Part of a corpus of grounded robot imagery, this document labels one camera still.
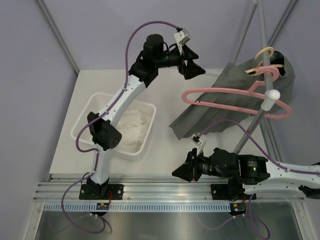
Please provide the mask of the grey pleated skirt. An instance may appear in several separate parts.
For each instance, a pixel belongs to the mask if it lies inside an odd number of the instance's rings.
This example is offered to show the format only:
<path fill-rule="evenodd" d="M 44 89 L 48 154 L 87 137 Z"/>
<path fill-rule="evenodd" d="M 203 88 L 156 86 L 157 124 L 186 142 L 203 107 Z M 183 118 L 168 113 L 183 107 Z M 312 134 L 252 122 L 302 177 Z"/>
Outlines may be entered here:
<path fill-rule="evenodd" d="M 251 76 L 245 70 L 255 68 L 259 59 L 251 58 L 239 65 L 228 63 L 218 76 L 213 86 L 248 90 L 255 81 L 262 81 L 264 76 Z M 278 65 L 279 77 L 273 82 L 274 89 L 280 92 L 280 101 L 290 104 L 295 83 L 295 72 L 292 64 L 281 52 L 275 51 L 270 57 L 271 65 Z M 207 92 L 198 98 L 201 102 L 212 102 L 258 111 L 262 99 L 233 93 Z M 250 116 L 248 113 L 237 112 L 215 107 L 189 105 L 170 125 L 178 140 L 189 138 L 192 134 L 201 133 L 209 128 L 211 133 L 221 133 Z"/>

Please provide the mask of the pink plastic hanger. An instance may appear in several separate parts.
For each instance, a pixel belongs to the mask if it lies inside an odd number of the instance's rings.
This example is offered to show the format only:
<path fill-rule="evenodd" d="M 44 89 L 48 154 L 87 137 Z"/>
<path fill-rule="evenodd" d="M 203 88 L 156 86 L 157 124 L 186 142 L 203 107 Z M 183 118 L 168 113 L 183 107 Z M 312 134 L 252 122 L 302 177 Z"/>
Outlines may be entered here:
<path fill-rule="evenodd" d="M 273 64 L 253 68 L 252 72 L 250 75 L 242 66 L 228 63 L 211 87 L 193 88 L 182 94 L 182 100 L 189 106 L 180 116 L 189 122 L 224 118 L 242 121 L 263 109 L 272 120 L 289 117 L 293 112 L 289 103 L 296 78 L 292 66 Z M 271 73 L 273 88 L 280 93 L 274 104 L 270 100 L 264 102 L 265 72 Z"/>

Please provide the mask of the beige wooden hanger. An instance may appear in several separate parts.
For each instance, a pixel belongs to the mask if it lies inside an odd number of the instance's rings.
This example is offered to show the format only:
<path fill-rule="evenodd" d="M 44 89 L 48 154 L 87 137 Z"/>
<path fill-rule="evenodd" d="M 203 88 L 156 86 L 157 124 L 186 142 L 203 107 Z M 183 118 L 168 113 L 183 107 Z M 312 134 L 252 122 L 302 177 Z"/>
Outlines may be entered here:
<path fill-rule="evenodd" d="M 264 63 L 263 56 L 266 52 L 268 52 L 268 55 L 270 58 L 274 54 L 275 49 L 271 46 L 268 46 L 268 47 L 261 49 L 254 57 L 255 60 L 257 60 L 259 57 L 261 57 L 261 60 L 258 62 L 256 67 L 245 70 L 245 72 L 247 74 L 251 75 L 252 77 L 256 77 L 256 76 L 259 76 L 262 74 L 262 73 L 258 73 L 257 70 L 258 70 L 258 68 L 263 66 L 263 63 Z"/>

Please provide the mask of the white skirt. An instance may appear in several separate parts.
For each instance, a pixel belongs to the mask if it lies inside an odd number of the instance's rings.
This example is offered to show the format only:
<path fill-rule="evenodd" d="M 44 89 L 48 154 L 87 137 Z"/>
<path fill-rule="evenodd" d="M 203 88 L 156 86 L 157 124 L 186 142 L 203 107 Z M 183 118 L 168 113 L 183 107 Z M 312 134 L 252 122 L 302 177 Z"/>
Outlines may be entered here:
<path fill-rule="evenodd" d="M 138 152 L 145 139 L 151 120 L 151 115 L 138 109 L 127 110 L 116 127 L 122 134 L 122 139 L 117 148 L 128 153 Z"/>

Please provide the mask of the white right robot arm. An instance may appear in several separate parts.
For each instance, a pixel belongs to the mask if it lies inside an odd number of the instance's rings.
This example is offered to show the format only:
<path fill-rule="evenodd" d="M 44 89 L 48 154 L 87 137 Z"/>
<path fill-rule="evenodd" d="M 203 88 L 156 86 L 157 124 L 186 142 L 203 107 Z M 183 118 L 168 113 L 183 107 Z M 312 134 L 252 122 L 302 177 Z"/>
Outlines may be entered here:
<path fill-rule="evenodd" d="M 216 147 L 209 157 L 193 148 L 185 162 L 172 176 L 187 182 L 197 182 L 201 176 L 226 179 L 226 183 L 211 184 L 213 200 L 244 200 L 250 195 L 274 192 L 302 192 L 309 199 L 320 197 L 320 166 L 307 170 L 280 168 L 263 156 L 236 154 Z"/>

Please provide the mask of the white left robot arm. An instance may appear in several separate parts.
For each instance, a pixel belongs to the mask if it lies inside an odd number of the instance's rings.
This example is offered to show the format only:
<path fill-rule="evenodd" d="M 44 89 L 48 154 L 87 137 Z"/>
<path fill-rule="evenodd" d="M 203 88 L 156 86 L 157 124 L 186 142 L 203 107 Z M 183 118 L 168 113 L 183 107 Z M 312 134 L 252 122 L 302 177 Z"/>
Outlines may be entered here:
<path fill-rule="evenodd" d="M 116 127 L 136 97 L 156 79 L 159 69 L 176 67 L 186 80 L 206 72 L 194 62 L 199 56 L 186 45 L 190 34 L 181 29 L 174 38 L 174 49 L 164 50 L 164 38 L 160 34 L 149 35 L 118 93 L 99 112 L 87 115 L 86 127 L 94 143 L 95 162 L 92 173 L 81 185 L 81 200 L 122 199 L 123 185 L 109 183 L 112 154 L 122 139 Z"/>

